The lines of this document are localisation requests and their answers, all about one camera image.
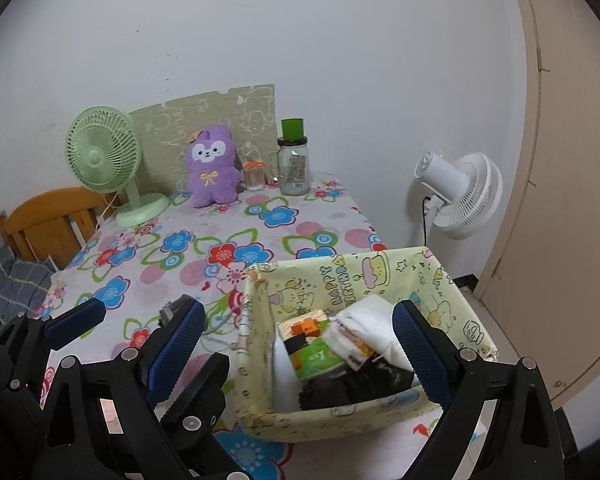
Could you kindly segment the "black plastic bag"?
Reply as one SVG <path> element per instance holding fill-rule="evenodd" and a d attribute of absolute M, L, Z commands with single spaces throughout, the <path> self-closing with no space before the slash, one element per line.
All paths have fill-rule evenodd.
<path fill-rule="evenodd" d="M 385 398 L 412 388 L 415 374 L 383 358 L 371 359 L 359 370 L 347 368 L 335 376 L 309 379 L 298 399 L 303 411 L 336 408 Z"/>

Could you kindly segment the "green tissue pack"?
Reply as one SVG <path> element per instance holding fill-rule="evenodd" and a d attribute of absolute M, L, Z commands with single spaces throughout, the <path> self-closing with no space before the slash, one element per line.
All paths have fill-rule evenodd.
<path fill-rule="evenodd" d="M 313 310 L 276 324 L 294 374 L 302 382 L 346 368 L 346 362 L 322 338 L 329 324 L 330 319 L 322 310 Z"/>

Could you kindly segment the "yellow cartoon snack pack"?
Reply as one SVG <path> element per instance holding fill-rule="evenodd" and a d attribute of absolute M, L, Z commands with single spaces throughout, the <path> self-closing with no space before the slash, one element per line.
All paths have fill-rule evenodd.
<path fill-rule="evenodd" d="M 359 370 L 376 352 L 362 339 L 337 321 L 330 322 L 321 338 L 326 346 L 352 370 Z"/>

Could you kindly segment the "grey plaid pillow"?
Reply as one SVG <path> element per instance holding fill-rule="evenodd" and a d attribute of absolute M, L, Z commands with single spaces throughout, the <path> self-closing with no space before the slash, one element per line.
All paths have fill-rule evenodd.
<path fill-rule="evenodd" d="M 54 272 L 49 262 L 21 260 L 12 248 L 0 249 L 0 330 L 19 313 L 40 315 Z"/>

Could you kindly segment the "beige door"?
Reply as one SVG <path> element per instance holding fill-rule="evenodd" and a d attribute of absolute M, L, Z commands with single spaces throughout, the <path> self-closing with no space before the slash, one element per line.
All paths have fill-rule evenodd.
<path fill-rule="evenodd" d="M 518 4 L 524 137 L 476 293 L 562 406 L 600 374 L 600 20 L 585 0 Z"/>

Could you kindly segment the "floral tablecloth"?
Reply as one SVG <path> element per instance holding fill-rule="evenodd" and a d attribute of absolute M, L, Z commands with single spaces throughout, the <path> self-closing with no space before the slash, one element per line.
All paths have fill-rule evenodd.
<path fill-rule="evenodd" d="M 260 404 L 270 424 L 259 432 L 247 429 L 239 397 L 242 316 L 249 312 L 244 289 L 252 266 L 268 274 L 258 324 L 273 357 L 253 367 L 270 388 Z M 200 301 L 208 318 L 184 377 L 216 352 L 233 362 L 215 435 L 257 479 L 400 478 L 441 414 L 421 388 L 314 415 L 299 410 L 294 375 L 277 338 L 280 318 L 313 310 L 333 314 L 366 295 L 408 299 L 458 346 L 486 359 L 498 354 L 432 252 L 387 249 L 344 188 L 329 178 L 301 197 L 266 188 L 199 209 L 180 193 L 163 214 L 139 226 L 122 229 L 108 221 L 52 277 L 34 313 L 56 316 L 99 299 L 107 308 L 104 322 L 68 347 L 81 361 L 95 362 L 143 344 L 158 326 L 160 309 L 183 295 Z"/>

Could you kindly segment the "yellow cartoon fabric storage box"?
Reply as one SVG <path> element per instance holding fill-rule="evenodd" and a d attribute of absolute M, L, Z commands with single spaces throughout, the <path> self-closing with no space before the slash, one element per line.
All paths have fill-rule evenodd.
<path fill-rule="evenodd" d="M 427 413 L 436 404 L 392 327 L 411 301 L 456 348 L 498 349 L 426 247 L 358 252 L 246 272 L 235 377 L 239 425 L 278 442 L 343 437 Z"/>

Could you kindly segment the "green desk fan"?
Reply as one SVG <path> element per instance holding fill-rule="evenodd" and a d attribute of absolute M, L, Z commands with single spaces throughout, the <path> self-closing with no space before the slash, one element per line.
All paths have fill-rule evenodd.
<path fill-rule="evenodd" d="M 65 155 L 74 177 L 88 190 L 126 196 L 116 217 L 122 228 L 139 226 L 168 209 L 170 200 L 165 195 L 143 195 L 138 190 L 135 177 L 143 149 L 128 113 L 110 106 L 81 112 L 69 128 Z"/>

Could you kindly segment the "purple plush toy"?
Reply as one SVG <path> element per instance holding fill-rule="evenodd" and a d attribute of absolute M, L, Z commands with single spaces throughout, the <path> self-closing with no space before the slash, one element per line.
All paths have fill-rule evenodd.
<path fill-rule="evenodd" d="M 216 124 L 189 139 L 187 192 L 194 208 L 234 203 L 242 173 L 230 129 Z"/>

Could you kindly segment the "toothpick jar orange lid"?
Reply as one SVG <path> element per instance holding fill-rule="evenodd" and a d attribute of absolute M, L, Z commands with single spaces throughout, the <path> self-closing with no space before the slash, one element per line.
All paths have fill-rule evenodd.
<path fill-rule="evenodd" d="M 247 191 L 259 191 L 265 187 L 265 167 L 265 163 L 257 159 L 249 159 L 242 164 L 242 174 Z"/>

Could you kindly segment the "white floor fan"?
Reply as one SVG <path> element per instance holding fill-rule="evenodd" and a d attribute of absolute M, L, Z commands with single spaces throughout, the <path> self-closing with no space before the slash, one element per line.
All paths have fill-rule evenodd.
<path fill-rule="evenodd" d="M 418 162 L 414 177 L 430 192 L 422 203 L 425 240 L 433 228 L 450 240 L 473 236 L 492 218 L 502 198 L 501 171 L 483 153 L 448 162 L 427 152 Z"/>

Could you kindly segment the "glass jar with green lid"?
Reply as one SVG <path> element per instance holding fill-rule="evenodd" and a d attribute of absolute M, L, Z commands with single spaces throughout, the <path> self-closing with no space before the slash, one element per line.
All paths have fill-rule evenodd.
<path fill-rule="evenodd" d="M 272 177 L 286 196 L 304 195 L 310 190 L 308 138 L 302 118 L 286 118 L 280 122 L 282 133 L 276 139 L 277 152 L 272 159 Z"/>

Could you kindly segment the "grey drawstring pouch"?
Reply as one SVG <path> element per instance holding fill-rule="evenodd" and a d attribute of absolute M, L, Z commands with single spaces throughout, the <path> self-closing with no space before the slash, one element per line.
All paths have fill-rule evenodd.
<path fill-rule="evenodd" d="M 159 310 L 159 326 L 166 327 L 172 321 L 184 322 L 189 317 L 190 311 L 195 307 L 196 300 L 188 295 L 168 301 Z"/>

